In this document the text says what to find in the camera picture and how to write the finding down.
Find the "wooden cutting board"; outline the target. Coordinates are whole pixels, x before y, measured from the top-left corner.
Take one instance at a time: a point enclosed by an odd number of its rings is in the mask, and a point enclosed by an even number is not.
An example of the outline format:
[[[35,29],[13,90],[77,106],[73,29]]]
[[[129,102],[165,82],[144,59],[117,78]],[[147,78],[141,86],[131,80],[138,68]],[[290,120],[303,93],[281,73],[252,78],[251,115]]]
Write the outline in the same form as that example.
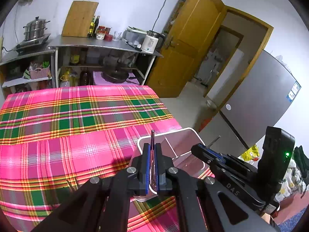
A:
[[[98,2],[92,1],[73,1],[61,35],[86,38],[98,5]]]

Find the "white electric kettle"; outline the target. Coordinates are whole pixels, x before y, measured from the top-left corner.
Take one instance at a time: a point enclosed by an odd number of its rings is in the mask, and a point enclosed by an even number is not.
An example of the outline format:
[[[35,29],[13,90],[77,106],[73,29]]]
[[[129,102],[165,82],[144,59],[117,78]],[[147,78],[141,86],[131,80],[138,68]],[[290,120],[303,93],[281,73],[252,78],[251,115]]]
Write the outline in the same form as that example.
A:
[[[147,53],[154,53],[157,48],[163,46],[165,39],[165,35],[149,30],[147,31],[143,44],[141,45],[141,49]]]

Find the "dark oil bottle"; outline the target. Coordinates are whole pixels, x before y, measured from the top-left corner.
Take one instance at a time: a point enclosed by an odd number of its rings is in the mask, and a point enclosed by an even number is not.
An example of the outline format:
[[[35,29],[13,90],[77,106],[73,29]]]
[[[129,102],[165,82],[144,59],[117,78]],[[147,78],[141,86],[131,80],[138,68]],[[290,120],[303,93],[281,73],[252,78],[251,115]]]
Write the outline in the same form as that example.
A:
[[[100,15],[97,16],[95,23],[94,23],[93,38],[95,38],[96,36],[97,27],[99,25],[99,18],[100,18]]]

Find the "black induction cooker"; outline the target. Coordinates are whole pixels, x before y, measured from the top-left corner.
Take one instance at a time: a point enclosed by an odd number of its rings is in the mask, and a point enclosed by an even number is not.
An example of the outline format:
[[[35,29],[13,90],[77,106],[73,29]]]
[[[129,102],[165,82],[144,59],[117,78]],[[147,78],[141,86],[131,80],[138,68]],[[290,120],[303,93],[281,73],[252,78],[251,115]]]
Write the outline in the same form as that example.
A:
[[[21,53],[21,52],[29,52],[32,49],[40,48],[47,42],[49,36],[50,34],[44,34],[42,37],[37,38],[37,39],[28,40],[28,41],[24,40],[21,43],[17,44],[13,50],[18,53]]]

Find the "red lidded jar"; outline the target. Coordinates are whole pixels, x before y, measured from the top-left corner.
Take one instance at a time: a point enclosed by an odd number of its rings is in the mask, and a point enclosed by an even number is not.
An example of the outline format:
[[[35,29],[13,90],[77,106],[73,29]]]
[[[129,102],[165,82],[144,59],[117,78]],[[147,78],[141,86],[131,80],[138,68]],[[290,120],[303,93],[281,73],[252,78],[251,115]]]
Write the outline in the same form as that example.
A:
[[[96,30],[96,39],[98,40],[104,40],[106,35],[106,29],[104,26],[98,26],[97,30]]]

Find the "metal kitchen shelf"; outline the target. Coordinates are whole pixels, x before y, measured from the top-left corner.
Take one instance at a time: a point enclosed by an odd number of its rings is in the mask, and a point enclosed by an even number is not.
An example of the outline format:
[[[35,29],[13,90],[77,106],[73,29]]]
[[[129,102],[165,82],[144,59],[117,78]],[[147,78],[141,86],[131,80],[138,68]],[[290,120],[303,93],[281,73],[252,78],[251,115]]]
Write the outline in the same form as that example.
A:
[[[86,74],[87,81],[93,83],[93,71],[123,68],[133,71],[139,84],[143,85],[155,58],[161,55],[157,51],[149,53],[146,71],[142,71],[135,62],[137,58],[147,54],[126,40],[57,36],[51,41],[47,40],[40,48],[21,53],[12,50],[1,59],[1,99],[16,93],[18,85],[28,84],[28,89],[37,89],[40,81],[49,80],[51,87],[60,87],[66,70],[74,78]],[[51,78],[31,79],[30,66],[50,67]]]

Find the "black frying pan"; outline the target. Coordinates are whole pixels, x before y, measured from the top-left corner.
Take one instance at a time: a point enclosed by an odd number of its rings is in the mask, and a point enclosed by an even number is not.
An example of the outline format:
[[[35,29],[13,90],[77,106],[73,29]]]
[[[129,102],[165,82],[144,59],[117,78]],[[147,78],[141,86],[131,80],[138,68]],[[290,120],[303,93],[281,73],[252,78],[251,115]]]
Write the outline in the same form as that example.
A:
[[[101,77],[105,79],[107,82],[120,84],[124,82],[131,82],[136,79],[134,75],[129,75],[129,72],[124,69],[118,70],[103,70],[101,73]]]

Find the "stainless steel steamer pot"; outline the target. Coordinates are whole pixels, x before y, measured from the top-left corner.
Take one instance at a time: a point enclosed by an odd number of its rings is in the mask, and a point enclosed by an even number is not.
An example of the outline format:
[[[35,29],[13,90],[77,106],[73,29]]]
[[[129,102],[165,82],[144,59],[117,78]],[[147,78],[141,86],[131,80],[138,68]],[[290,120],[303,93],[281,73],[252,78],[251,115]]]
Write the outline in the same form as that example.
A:
[[[39,16],[27,23],[26,26],[23,27],[25,29],[25,41],[31,41],[42,37],[47,29],[47,23],[50,23],[50,21],[42,19]]]

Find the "pink woven basket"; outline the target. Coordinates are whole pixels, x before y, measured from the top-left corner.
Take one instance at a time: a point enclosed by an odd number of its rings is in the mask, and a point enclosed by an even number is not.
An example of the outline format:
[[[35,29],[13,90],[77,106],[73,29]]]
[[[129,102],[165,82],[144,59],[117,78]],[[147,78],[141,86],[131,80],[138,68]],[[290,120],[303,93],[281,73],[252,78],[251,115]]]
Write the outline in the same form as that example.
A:
[[[50,67],[34,68],[34,67],[30,66],[29,67],[29,74],[30,74],[31,79],[51,78]]]

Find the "pink plaid tablecloth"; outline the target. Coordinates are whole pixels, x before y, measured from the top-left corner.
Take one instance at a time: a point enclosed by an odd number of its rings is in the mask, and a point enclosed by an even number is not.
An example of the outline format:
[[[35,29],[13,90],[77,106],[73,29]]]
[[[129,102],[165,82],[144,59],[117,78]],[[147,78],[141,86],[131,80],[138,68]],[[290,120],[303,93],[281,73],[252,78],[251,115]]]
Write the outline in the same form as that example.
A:
[[[139,138],[181,127],[148,86],[63,87],[1,106],[1,231],[31,231],[90,177],[111,177]]]

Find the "yellow wooden door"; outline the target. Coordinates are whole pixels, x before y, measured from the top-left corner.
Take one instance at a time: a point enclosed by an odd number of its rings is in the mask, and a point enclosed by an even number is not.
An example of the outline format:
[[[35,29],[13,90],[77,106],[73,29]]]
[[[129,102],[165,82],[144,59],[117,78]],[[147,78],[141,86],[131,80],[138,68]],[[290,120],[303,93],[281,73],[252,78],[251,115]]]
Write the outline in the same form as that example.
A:
[[[227,13],[222,0],[186,0],[147,79],[160,98],[178,97],[199,69]]]

